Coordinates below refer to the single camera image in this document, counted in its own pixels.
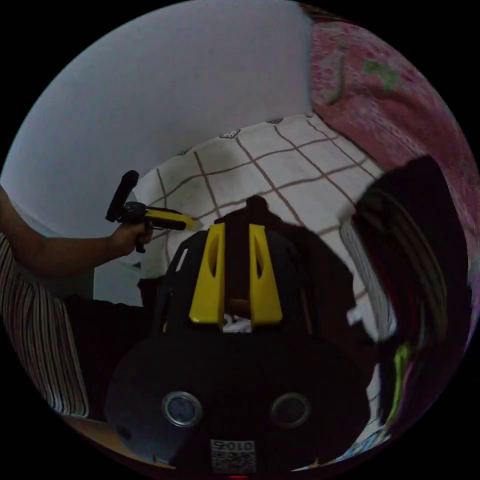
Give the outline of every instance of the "yellow plastic part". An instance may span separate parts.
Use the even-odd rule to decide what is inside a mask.
[[[225,224],[212,225],[208,230],[190,319],[196,324],[224,325],[225,296]]]
[[[185,222],[185,230],[193,230],[195,228],[195,220],[184,215],[183,213],[173,213],[171,211],[162,211],[162,210],[153,210],[150,208],[146,209],[146,218],[151,219],[164,219],[164,220],[175,220],[176,222]]]
[[[263,225],[249,225],[249,245],[251,326],[278,324],[282,307]]]

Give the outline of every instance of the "pink floral fabric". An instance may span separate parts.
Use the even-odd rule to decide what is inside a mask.
[[[313,110],[385,170],[429,154],[443,172],[472,266],[471,338],[480,313],[480,176],[467,140],[437,91],[398,51],[360,26],[322,14],[312,19]]]

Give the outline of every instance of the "qr code label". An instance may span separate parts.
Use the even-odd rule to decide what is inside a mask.
[[[211,466],[215,474],[254,474],[255,442],[211,440]]]

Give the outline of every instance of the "striped sleeve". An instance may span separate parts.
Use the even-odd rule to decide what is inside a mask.
[[[87,417],[87,393],[64,303],[20,272],[0,232],[0,314],[20,363],[52,409]]]

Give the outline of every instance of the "hand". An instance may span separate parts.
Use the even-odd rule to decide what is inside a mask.
[[[152,233],[152,230],[145,231],[144,223],[137,223],[135,225],[122,223],[111,236],[108,237],[108,248],[111,249],[115,258],[124,257],[135,250],[137,238],[142,245],[149,244],[152,241]]]

